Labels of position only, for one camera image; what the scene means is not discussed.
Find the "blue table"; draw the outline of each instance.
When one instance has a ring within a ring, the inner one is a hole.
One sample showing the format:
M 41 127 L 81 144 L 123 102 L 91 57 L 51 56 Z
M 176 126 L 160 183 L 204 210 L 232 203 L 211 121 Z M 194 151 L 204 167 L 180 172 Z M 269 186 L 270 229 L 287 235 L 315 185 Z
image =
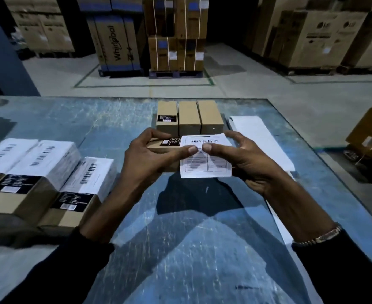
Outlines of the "blue table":
M 5 99 L 0 141 L 74 141 L 82 156 L 116 159 L 119 170 L 130 141 L 151 126 L 158 102 Z M 280 113 L 267 100 L 216 102 L 225 117 L 262 118 L 295 164 L 296 180 L 372 259 L 372 216 Z M 116 250 L 85 303 L 309 303 L 263 198 L 237 178 L 164 174 L 127 215 L 113 243 Z M 32 267 L 29 254 L 35 251 L 22 254 Z

